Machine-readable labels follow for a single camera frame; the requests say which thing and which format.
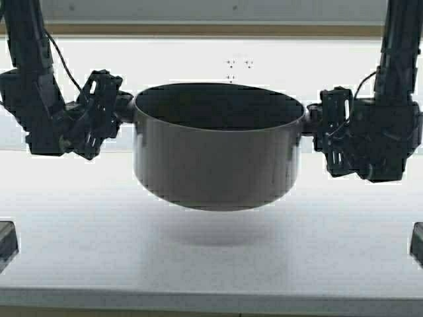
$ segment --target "cooking pot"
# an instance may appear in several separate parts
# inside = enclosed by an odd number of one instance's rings
[[[240,85],[155,87],[133,101],[135,175],[151,193],[212,211],[251,209],[294,185],[305,109]]]

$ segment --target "cable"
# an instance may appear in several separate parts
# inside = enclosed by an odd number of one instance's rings
[[[377,72],[373,72],[372,74],[370,74],[369,76],[367,76],[365,79],[363,79],[363,81],[360,83],[360,85],[358,86],[358,88],[357,88],[357,92],[356,92],[356,94],[354,95],[354,100],[355,99],[357,99],[357,97],[358,97],[358,94],[360,93],[360,90],[362,89],[362,87],[363,87],[363,85],[364,84],[366,84],[367,83],[367,81],[369,80],[369,79],[371,79],[374,75],[376,75],[376,73]]]
[[[71,71],[69,70],[69,68],[67,68],[66,61],[63,58],[63,55],[61,54],[61,51],[59,49],[59,46],[56,44],[56,41],[53,39],[53,37],[50,35],[50,33],[47,30],[44,30],[44,32],[46,33],[48,39],[53,44],[54,48],[56,49],[57,53],[59,54],[59,57],[61,59],[61,62],[63,63],[63,67],[66,70],[67,76],[69,76],[69,78],[71,79],[72,83],[77,87],[77,89],[79,90],[79,92],[81,93],[81,95],[84,96],[85,101],[87,101],[87,103],[89,103],[89,99],[85,95],[85,93],[82,90],[81,86],[79,86],[79,84],[77,83],[77,81],[75,80],[75,78],[73,78],[73,76],[71,74]]]

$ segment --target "white table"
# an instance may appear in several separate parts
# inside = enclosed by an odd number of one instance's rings
[[[423,315],[423,270],[408,254],[422,156],[402,183],[373,185],[330,179],[322,155],[303,155],[281,201],[211,213],[149,194],[130,153],[0,155],[0,220],[20,240],[0,306]]]

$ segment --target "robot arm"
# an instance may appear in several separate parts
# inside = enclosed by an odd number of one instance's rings
[[[332,176],[356,172],[371,182],[402,179],[407,158],[422,142],[422,114],[411,97],[422,25],[422,0],[390,0],[374,98],[359,99],[338,87],[322,91],[322,103],[308,107],[306,134],[326,155]]]
[[[28,133],[31,153],[75,152],[95,158],[103,141],[117,136],[133,98],[119,91],[122,78],[95,71],[79,88],[77,101],[66,104],[54,78],[51,37],[44,29],[39,0],[3,0],[2,6],[16,69],[0,75],[0,91],[4,107]]]

